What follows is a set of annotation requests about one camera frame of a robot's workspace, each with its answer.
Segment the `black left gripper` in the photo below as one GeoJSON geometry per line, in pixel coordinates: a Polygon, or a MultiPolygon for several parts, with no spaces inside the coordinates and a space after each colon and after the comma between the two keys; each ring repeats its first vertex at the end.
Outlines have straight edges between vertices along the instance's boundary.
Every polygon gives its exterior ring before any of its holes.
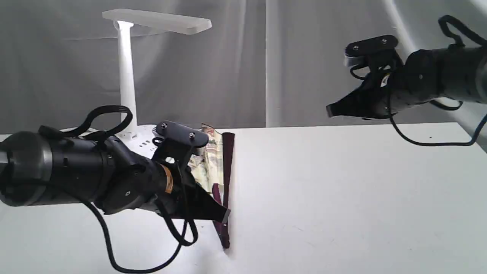
{"type": "Polygon", "coordinates": [[[127,209],[149,210],[160,214],[156,202],[162,203],[172,218],[184,214],[183,189],[190,216],[195,220],[226,223],[230,209],[219,204],[202,186],[196,183],[188,168],[177,171],[177,165],[158,163],[144,156],[137,156],[134,166],[116,167],[112,177],[95,205],[105,215],[127,209]]]}

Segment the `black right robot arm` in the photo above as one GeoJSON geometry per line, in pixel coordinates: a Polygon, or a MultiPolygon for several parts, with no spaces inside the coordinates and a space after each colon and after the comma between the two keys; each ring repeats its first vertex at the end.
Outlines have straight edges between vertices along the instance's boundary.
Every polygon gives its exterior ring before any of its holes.
{"type": "Polygon", "coordinates": [[[386,119],[390,114],[446,97],[486,104],[486,48],[418,50],[371,68],[362,84],[326,107],[329,117],[386,119]]]}

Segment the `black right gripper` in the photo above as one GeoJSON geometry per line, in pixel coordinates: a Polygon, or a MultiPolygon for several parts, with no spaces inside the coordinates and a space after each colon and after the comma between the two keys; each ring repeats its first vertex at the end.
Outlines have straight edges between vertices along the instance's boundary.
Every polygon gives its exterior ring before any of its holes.
{"type": "Polygon", "coordinates": [[[361,88],[326,106],[327,115],[330,118],[388,119],[413,107],[413,94],[407,80],[401,68],[371,68],[361,88]]]}

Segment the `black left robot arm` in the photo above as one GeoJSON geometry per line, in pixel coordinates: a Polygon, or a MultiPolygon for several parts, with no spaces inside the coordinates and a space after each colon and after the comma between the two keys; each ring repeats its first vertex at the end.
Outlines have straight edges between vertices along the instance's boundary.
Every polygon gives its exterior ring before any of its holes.
{"type": "Polygon", "coordinates": [[[131,151],[120,139],[48,139],[17,132],[1,142],[1,201],[13,207],[75,204],[105,215],[148,210],[170,218],[228,220],[230,210],[188,170],[131,151]]]}

